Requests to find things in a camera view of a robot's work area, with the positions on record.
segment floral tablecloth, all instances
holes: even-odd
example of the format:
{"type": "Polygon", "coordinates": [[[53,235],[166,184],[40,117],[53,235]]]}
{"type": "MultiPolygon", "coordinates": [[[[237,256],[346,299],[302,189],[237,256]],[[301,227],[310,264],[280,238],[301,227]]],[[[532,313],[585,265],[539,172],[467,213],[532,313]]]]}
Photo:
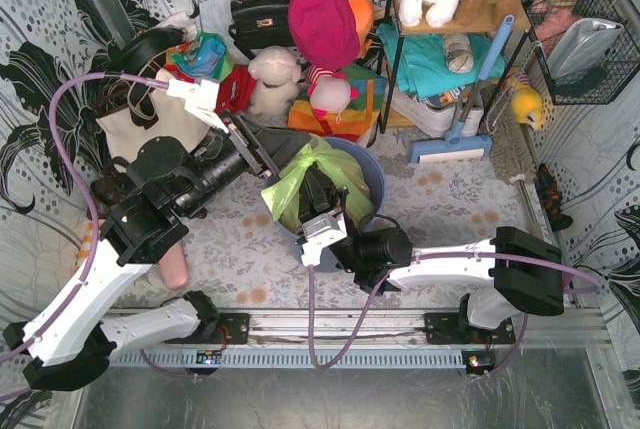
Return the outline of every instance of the floral tablecloth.
{"type": "MultiPolygon", "coordinates": [[[[387,178],[382,212],[400,222],[414,245],[476,241],[491,237],[500,225],[526,229],[516,188],[495,179],[488,159],[407,164],[410,142],[421,137],[415,129],[392,129],[378,135],[371,149],[387,178]]],[[[187,222],[190,233],[184,244],[191,282],[186,290],[203,290],[222,308],[306,308],[307,271],[271,220],[260,196],[263,185],[244,175],[209,205],[206,219],[187,222]]],[[[362,307],[367,295],[352,279],[343,272],[318,274],[317,307],[362,307]]],[[[457,307],[466,292],[463,286],[425,286],[385,293],[374,307],[457,307]]],[[[153,270],[130,287],[118,306],[157,306],[177,294],[167,291],[153,270]]]]}

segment wire basket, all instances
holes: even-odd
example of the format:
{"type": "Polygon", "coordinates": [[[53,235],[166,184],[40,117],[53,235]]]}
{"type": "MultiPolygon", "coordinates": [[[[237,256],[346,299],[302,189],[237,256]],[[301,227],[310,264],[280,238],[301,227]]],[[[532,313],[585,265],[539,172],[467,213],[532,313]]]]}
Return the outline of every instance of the wire basket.
{"type": "Polygon", "coordinates": [[[609,104],[640,69],[640,49],[612,0],[523,0],[523,5],[530,37],[542,43],[536,55],[555,105],[609,104]],[[554,79],[547,57],[571,23],[583,17],[616,22],[623,30],[595,64],[554,79]]]}

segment wooden shelf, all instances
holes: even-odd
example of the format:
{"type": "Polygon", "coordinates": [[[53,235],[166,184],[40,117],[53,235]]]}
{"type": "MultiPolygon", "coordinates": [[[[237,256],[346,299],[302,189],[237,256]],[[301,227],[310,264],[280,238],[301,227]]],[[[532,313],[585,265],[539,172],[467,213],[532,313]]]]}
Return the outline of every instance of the wooden shelf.
{"type": "MultiPolygon", "coordinates": [[[[393,0],[394,7],[398,6],[398,0],[393,0]]],[[[418,36],[422,34],[456,34],[461,32],[492,32],[497,31],[498,26],[493,23],[493,7],[489,5],[483,5],[480,9],[480,13],[476,20],[468,26],[461,26],[460,24],[451,21],[442,27],[431,27],[424,20],[424,13],[422,13],[422,19],[420,24],[414,27],[402,27],[402,23],[398,20],[398,27],[400,28],[401,36],[418,36]]],[[[520,6],[520,11],[515,15],[516,20],[513,24],[514,31],[526,31],[531,27],[527,15],[524,13],[524,9],[520,6]]]]}

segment patterned wallpaper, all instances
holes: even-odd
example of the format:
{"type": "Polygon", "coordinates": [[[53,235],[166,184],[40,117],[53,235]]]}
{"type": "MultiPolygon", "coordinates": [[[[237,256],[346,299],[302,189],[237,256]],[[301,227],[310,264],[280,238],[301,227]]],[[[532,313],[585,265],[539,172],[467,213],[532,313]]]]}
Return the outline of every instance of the patterned wallpaper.
{"type": "MultiPolygon", "coordinates": [[[[532,86],[548,95],[537,64],[532,86]]],[[[607,106],[545,105],[535,133],[540,161],[556,177],[571,263],[599,276],[599,301],[640,409],[640,80],[607,106]]]]}
{"type": "MultiPolygon", "coordinates": [[[[137,29],[159,21],[140,4],[120,0],[137,29]]],[[[2,0],[0,7],[0,329],[33,318],[71,274],[86,206],[59,159],[48,103],[63,81],[109,62],[108,31],[90,0],[2,0]]],[[[96,84],[71,90],[58,124],[85,177],[108,158],[91,114],[96,84]]],[[[0,338],[0,353],[6,347],[0,338]]],[[[19,358],[0,367],[0,395],[26,386],[19,358]]],[[[0,429],[41,427],[51,394],[0,402],[0,429]]]]}

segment green plastic bag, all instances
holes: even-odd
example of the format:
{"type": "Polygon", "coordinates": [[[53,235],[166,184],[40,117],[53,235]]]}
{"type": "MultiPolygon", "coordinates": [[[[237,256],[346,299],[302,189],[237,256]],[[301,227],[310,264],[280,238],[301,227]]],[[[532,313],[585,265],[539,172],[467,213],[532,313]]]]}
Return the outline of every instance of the green plastic bag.
{"type": "Polygon", "coordinates": [[[369,222],[367,216],[375,214],[376,208],[369,199],[369,187],[364,182],[360,164],[350,154],[332,148],[327,141],[319,137],[314,137],[309,144],[300,149],[296,157],[282,170],[278,182],[262,191],[262,198],[271,211],[273,220],[280,221],[293,233],[300,231],[300,186],[307,169],[314,162],[337,188],[346,187],[349,190],[346,211],[356,227],[361,229],[361,224],[366,225],[369,222]]]}

